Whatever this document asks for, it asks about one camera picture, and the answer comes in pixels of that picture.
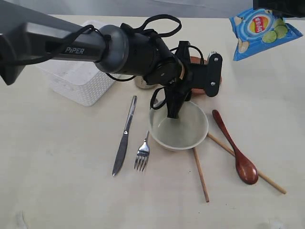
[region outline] knife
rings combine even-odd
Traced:
[[[137,103],[137,96],[134,95],[132,98],[132,104],[130,105],[130,108],[129,108],[129,113],[128,113],[126,125],[124,128],[123,136],[122,136],[120,146],[119,146],[119,149],[118,149],[118,152],[117,152],[117,155],[115,158],[115,162],[113,165],[113,170],[112,170],[113,176],[118,174],[118,172],[120,171],[120,169],[122,168],[122,165],[124,163],[124,159],[125,159],[125,155],[126,155],[126,151],[127,151],[127,145],[128,145],[129,128],[132,123],[132,117],[133,117],[136,103]]]

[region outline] wooden chopstick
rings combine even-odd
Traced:
[[[193,152],[194,152],[194,157],[195,157],[195,160],[196,160],[196,165],[197,165],[197,169],[198,169],[198,173],[199,173],[199,177],[200,177],[205,201],[208,203],[208,202],[210,202],[209,195],[208,195],[208,190],[207,190],[205,182],[204,182],[202,169],[201,169],[201,165],[200,165],[200,162],[199,162],[199,157],[198,157],[197,150],[196,150],[195,147],[193,148]]]
[[[213,141],[215,141],[219,146],[221,146],[223,149],[225,149],[228,153],[230,153],[232,156],[235,156],[235,153],[233,150],[231,150],[228,146],[226,146],[224,143],[222,143],[219,139],[217,139],[216,137],[214,137],[212,134],[208,133],[207,135],[210,139],[212,139]],[[262,173],[262,171],[257,170],[258,175],[264,179],[267,183],[269,183],[271,186],[273,186],[275,189],[277,189],[278,191],[280,191],[283,194],[286,194],[286,190],[283,189],[281,186],[279,186],[277,183],[275,183],[272,179],[270,179],[269,177],[267,177],[264,173]]]

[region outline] white table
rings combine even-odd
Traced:
[[[144,21],[58,17],[133,27]],[[194,99],[208,114],[210,133],[226,142],[211,116],[218,109],[241,151],[287,194],[262,179],[253,186],[244,184],[234,158],[210,139],[198,146],[208,204],[191,152],[167,152],[150,140],[148,169],[136,172],[133,164],[147,129],[143,123],[151,90],[138,90],[133,82],[116,83],[94,106],[83,107],[48,89],[41,72],[28,66],[14,85],[0,83],[0,228],[16,228],[19,210],[29,229],[267,229],[272,218],[291,229],[305,227],[304,38],[233,62],[237,39],[229,20],[182,22],[183,29],[165,39],[170,48],[189,40],[205,56],[218,51],[224,58],[218,96]],[[305,33],[305,21],[292,24]],[[175,26],[170,21],[153,25],[160,32]],[[128,151],[113,178],[134,94],[138,103]]]

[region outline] white bowl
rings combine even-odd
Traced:
[[[192,102],[184,102],[178,119],[167,117],[166,105],[159,110],[151,109],[148,129],[161,146],[178,151],[199,145],[208,133],[209,123],[200,107]]]

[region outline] chip bag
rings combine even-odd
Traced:
[[[271,10],[251,8],[230,18],[230,22],[238,39],[234,61],[303,36],[282,18],[274,16]]]

